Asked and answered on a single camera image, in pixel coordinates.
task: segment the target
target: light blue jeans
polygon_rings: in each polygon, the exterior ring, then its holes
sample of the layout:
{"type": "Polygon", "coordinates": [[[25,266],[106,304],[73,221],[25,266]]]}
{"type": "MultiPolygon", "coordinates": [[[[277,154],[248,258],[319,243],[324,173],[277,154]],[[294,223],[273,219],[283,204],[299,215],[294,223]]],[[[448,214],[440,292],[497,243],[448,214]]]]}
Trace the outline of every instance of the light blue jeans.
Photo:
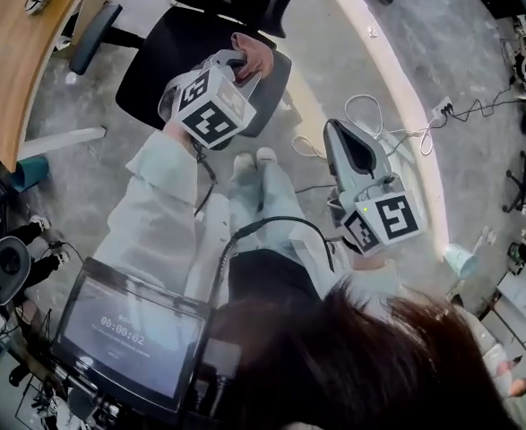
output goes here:
{"type": "MultiPolygon", "coordinates": [[[[231,235],[260,219],[285,215],[305,217],[289,176],[276,162],[266,162],[261,168],[246,168],[233,174],[229,203],[231,235]]],[[[240,239],[236,253],[267,248],[301,263],[289,240],[296,225],[293,221],[270,223],[257,233],[240,239]]]]}

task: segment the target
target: concrete floor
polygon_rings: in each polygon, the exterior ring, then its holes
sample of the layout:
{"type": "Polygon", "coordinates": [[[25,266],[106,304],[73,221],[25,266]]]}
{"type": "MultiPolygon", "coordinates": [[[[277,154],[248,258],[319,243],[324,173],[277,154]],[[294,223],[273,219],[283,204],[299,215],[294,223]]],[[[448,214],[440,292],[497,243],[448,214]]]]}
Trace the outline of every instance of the concrete floor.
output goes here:
{"type": "MultiPolygon", "coordinates": [[[[115,1],[124,7],[116,25],[142,36],[168,8],[168,0],[115,1]]],[[[479,0],[396,0],[390,7],[366,1],[428,116],[445,96],[452,99],[457,111],[462,111],[474,99],[489,102],[507,87],[509,73],[500,55],[496,24],[479,0]]],[[[297,189],[330,183],[324,161],[297,155],[290,140],[295,133],[317,134],[320,124],[311,126],[310,121],[320,123],[323,116],[343,117],[344,103],[350,95],[376,96],[383,108],[385,127],[402,128],[401,116],[382,76],[335,0],[292,0],[284,27],[288,37],[280,48],[293,59],[317,101],[317,111],[308,117],[304,104],[292,104],[287,96],[285,100],[292,107],[280,108],[260,139],[237,138],[228,150],[212,153],[211,163],[221,181],[217,190],[223,193],[234,156],[264,145],[272,146],[282,166],[296,175],[297,189]]],[[[129,49],[104,46],[83,77],[69,74],[65,60],[50,60],[32,111],[30,137],[92,125],[108,129],[100,141],[49,153],[49,179],[22,197],[24,214],[48,216],[53,224],[50,238],[64,238],[83,256],[92,254],[107,234],[107,216],[124,194],[128,181],[123,166],[151,133],[149,127],[115,104],[117,87],[133,55],[129,49]]],[[[293,98],[297,93],[290,91],[293,98]]],[[[370,104],[353,107],[350,113],[376,128],[377,111],[370,104]]],[[[504,173],[519,151],[526,149],[519,119],[516,106],[501,106],[493,117],[473,114],[468,123],[450,123],[434,134],[451,241],[471,249],[486,225],[498,236],[494,246],[479,252],[479,270],[463,290],[472,309],[503,277],[505,250],[525,224],[521,215],[507,216],[501,211],[501,205],[513,194],[504,173]]],[[[404,150],[398,162],[409,171],[410,187],[418,196],[421,194],[424,214],[424,184],[428,181],[422,180],[411,157],[418,149],[408,143],[404,150]]],[[[207,177],[203,172],[201,185],[204,191],[207,177]]],[[[317,189],[301,194],[299,199],[308,218],[328,233],[327,194],[328,190],[317,189]]],[[[406,284],[444,295],[456,278],[432,251],[433,228],[430,223],[426,234],[392,252],[392,258],[406,284]]],[[[38,241],[34,247],[39,254],[45,244],[38,241]]],[[[42,310],[54,309],[58,317],[79,267],[79,261],[72,259],[48,281],[31,289],[29,296],[42,310]]]]}

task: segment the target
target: white shoe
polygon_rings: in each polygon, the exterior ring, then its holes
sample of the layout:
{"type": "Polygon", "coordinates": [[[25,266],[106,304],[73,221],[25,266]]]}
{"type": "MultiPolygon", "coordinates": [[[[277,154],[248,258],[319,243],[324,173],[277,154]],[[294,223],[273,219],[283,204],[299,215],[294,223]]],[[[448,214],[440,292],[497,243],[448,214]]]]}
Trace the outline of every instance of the white shoe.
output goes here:
{"type": "Polygon", "coordinates": [[[237,154],[233,163],[235,173],[243,172],[249,168],[254,168],[254,158],[251,153],[237,154]]]}
{"type": "Polygon", "coordinates": [[[39,215],[32,216],[30,218],[30,223],[38,223],[42,233],[51,228],[49,220],[46,217],[40,217],[39,215]]]}
{"type": "Polygon", "coordinates": [[[66,264],[69,262],[69,253],[65,250],[59,250],[55,252],[54,254],[51,254],[50,256],[56,256],[57,260],[59,260],[59,265],[66,264]]]}
{"type": "Polygon", "coordinates": [[[277,154],[273,149],[268,147],[259,148],[256,151],[256,165],[263,166],[267,162],[277,162],[277,154]]]}

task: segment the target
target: screen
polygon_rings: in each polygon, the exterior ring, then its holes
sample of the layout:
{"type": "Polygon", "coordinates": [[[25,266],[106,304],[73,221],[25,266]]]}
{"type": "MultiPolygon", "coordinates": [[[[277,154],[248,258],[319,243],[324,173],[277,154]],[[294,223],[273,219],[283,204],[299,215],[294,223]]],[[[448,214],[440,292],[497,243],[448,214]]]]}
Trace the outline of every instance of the screen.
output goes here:
{"type": "Polygon", "coordinates": [[[202,322],[87,277],[73,302],[64,337],[94,360],[148,389],[174,398],[202,322]]]}

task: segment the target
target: monitor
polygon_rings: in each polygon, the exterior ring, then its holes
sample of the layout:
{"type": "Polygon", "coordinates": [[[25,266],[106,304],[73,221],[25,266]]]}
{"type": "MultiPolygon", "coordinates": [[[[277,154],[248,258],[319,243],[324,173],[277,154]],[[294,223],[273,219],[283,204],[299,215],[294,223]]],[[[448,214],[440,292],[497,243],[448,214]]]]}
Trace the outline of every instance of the monitor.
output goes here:
{"type": "Polygon", "coordinates": [[[100,391],[166,421],[180,410],[210,311],[86,260],[53,353],[100,391]]]}

